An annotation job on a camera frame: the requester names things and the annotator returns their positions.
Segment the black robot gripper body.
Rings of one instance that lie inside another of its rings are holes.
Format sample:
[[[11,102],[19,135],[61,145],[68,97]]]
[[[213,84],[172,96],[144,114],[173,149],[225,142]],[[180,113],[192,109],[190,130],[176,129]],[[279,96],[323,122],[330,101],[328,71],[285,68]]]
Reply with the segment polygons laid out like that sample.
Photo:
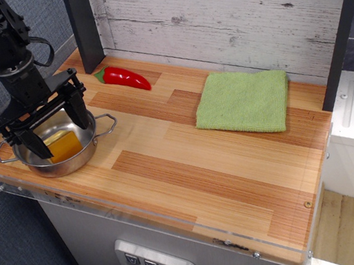
[[[20,131],[38,127],[64,108],[75,91],[82,95],[85,91],[75,68],[43,78],[31,58],[14,69],[0,70],[0,82],[10,95],[9,105],[0,115],[0,132],[11,145],[22,143]]]

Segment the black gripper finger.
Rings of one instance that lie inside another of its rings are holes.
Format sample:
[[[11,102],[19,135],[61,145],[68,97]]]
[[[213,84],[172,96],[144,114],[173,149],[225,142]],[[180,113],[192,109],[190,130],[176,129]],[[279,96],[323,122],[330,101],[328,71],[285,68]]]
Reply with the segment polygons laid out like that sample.
[[[87,129],[89,118],[87,109],[83,101],[83,95],[79,91],[75,91],[64,104],[64,110],[70,119],[81,129]]]
[[[19,139],[31,152],[41,159],[50,159],[52,152],[45,145],[42,139],[36,135],[31,129],[19,132]]]

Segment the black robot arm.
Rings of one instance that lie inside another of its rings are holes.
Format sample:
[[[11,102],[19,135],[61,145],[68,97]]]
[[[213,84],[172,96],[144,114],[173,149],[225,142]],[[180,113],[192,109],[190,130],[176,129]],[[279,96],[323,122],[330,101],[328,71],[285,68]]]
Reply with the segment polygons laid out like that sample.
[[[40,63],[27,47],[48,41],[30,36],[29,30],[24,18],[0,0],[0,82],[10,95],[0,115],[0,132],[8,144],[22,144],[40,158],[50,159],[48,146],[33,131],[61,109],[81,129],[88,128],[85,88],[73,68],[42,77]]]

